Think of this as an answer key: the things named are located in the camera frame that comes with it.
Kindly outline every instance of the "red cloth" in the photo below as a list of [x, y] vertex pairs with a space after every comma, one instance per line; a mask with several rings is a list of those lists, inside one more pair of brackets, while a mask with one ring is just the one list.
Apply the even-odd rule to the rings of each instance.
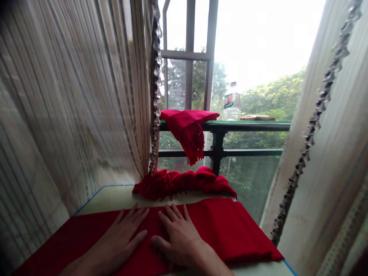
[[[231, 198], [205, 199], [187, 205], [189, 215], [200, 236], [226, 263], [282, 260], [283, 256], [256, 225], [243, 205]], [[178, 209], [183, 213], [183, 206]], [[167, 260], [151, 244], [153, 235], [168, 240], [158, 212], [152, 207], [137, 233], [147, 229], [142, 244], [115, 275], [154, 276], [169, 273]], [[105, 233], [119, 211], [71, 217], [37, 250], [15, 275], [57, 275], [82, 256]]]
[[227, 179], [214, 175], [208, 167], [200, 167], [196, 173], [189, 171], [181, 174], [163, 169], [154, 175], [148, 174], [134, 186], [132, 193], [150, 200], [162, 200], [186, 191], [202, 191], [205, 194], [227, 192], [237, 199], [237, 193], [229, 186]]
[[166, 121], [168, 128], [187, 154], [188, 164], [193, 166], [204, 158], [204, 135], [202, 125], [216, 120], [220, 114], [203, 110], [163, 110], [160, 119]]

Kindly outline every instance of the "hand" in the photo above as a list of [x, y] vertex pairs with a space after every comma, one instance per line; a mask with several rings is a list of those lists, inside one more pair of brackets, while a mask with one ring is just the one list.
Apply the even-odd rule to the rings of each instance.
[[149, 212], [146, 207], [136, 211], [137, 206], [135, 204], [123, 220], [124, 210], [121, 210], [98, 242], [61, 275], [110, 275], [120, 268], [147, 235], [147, 230], [143, 230], [130, 241]]
[[175, 204], [167, 204], [165, 209], [170, 219], [162, 212], [158, 213], [166, 227], [170, 243], [160, 236], [153, 236], [151, 241], [166, 257], [180, 266], [192, 268], [201, 275], [233, 275], [221, 261], [216, 252], [198, 234], [186, 205], [184, 217]]

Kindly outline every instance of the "striped curtain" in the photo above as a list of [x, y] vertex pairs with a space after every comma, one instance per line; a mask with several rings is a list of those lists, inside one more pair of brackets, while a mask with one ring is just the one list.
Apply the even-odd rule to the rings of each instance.
[[[279, 168], [268, 195], [261, 228], [271, 235], [289, 177], [300, 157], [332, 50], [357, 1], [327, 0], [304, 88]], [[300, 176], [278, 250], [298, 275], [349, 275], [368, 246], [368, 1], [349, 38], [349, 56], [336, 73], [331, 101], [314, 135], [310, 161]]]
[[15, 269], [148, 172], [151, 1], [14, 1], [0, 28], [0, 239]]

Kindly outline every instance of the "sky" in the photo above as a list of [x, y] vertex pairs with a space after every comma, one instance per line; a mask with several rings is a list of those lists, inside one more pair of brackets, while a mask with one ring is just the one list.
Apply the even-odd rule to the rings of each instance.
[[[186, 0], [170, 0], [168, 50], [185, 48]], [[162, 11], [165, 0], [159, 0]], [[307, 66], [325, 0], [219, 0], [215, 62], [239, 91]], [[207, 44], [209, 0], [195, 2], [194, 51]]]

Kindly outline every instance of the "plastic bottle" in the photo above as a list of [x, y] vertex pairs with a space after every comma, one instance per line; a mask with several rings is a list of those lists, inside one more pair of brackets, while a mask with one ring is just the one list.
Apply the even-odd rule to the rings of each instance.
[[239, 120], [239, 102], [240, 94], [238, 93], [237, 82], [232, 82], [230, 84], [230, 89], [226, 92], [224, 97], [222, 120]]

